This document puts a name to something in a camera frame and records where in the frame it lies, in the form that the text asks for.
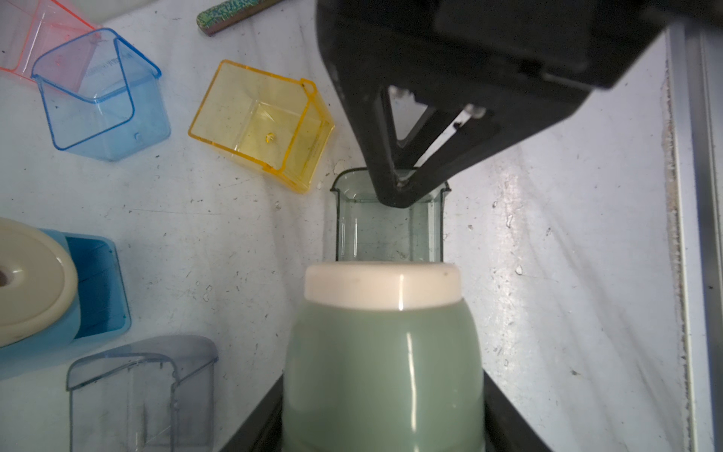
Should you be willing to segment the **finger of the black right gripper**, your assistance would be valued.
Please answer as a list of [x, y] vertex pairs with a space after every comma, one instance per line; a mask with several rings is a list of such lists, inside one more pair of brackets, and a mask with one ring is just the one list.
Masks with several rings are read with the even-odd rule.
[[409, 207], [446, 181], [444, 164], [427, 160], [416, 167], [446, 129], [443, 86], [410, 89], [426, 106], [404, 139], [397, 137], [389, 88], [384, 84], [336, 84], [335, 90], [360, 145], [378, 199], [387, 206]]
[[426, 195], [457, 173], [570, 117], [577, 104], [506, 104], [457, 131], [407, 181], [403, 195]]

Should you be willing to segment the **dark green pencil sharpener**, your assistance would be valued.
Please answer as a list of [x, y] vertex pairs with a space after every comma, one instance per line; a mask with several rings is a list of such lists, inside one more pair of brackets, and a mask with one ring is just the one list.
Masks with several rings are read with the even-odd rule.
[[483, 385], [456, 266], [306, 270], [284, 366], [284, 450], [482, 451]]

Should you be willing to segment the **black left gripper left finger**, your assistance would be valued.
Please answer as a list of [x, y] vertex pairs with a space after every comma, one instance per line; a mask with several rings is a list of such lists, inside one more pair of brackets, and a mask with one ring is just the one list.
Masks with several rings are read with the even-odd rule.
[[221, 452], [281, 452], [284, 377], [269, 389]]

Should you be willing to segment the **clear dark green tray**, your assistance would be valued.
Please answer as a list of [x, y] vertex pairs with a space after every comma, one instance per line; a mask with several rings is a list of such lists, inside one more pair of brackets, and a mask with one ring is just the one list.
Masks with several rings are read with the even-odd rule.
[[337, 176], [331, 192], [336, 201], [338, 261], [429, 262], [444, 260], [443, 183], [407, 208], [383, 205], [369, 171], [348, 169]]

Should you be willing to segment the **clear grey tray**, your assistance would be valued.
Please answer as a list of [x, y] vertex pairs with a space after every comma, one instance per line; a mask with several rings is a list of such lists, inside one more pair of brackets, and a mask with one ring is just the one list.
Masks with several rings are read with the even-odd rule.
[[198, 335], [137, 341], [72, 363], [73, 451], [210, 451], [215, 343]]

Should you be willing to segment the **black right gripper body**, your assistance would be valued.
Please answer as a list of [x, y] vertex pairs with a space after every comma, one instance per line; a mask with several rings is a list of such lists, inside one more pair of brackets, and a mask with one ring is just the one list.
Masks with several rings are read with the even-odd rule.
[[349, 113], [384, 112], [393, 87], [444, 111], [568, 113], [677, 16], [674, 1], [320, 1], [316, 31]]

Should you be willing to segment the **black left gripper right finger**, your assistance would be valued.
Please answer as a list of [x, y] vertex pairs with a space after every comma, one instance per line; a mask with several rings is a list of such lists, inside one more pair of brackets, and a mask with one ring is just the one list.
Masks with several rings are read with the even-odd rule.
[[483, 391], [486, 451], [551, 452], [487, 372], [484, 372]]

